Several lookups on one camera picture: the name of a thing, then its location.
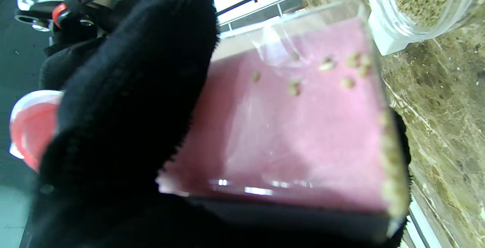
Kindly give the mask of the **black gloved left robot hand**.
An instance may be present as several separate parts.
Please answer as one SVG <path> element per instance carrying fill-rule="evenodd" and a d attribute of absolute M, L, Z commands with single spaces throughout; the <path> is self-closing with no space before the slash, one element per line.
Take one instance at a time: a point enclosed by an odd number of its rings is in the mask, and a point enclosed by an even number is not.
<path fill-rule="evenodd" d="M 142 0 L 67 81 L 32 248 L 398 248 L 405 125 L 363 5 L 219 47 L 213 0 Z"/>

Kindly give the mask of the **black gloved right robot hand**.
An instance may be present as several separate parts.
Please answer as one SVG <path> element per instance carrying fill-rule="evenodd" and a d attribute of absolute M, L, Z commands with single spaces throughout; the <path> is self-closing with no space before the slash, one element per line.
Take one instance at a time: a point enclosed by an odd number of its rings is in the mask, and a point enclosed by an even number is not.
<path fill-rule="evenodd" d="M 77 43 L 54 44 L 44 49 L 46 59 L 39 70 L 39 89 L 61 91 L 64 84 L 92 54 L 106 37 Z"/>

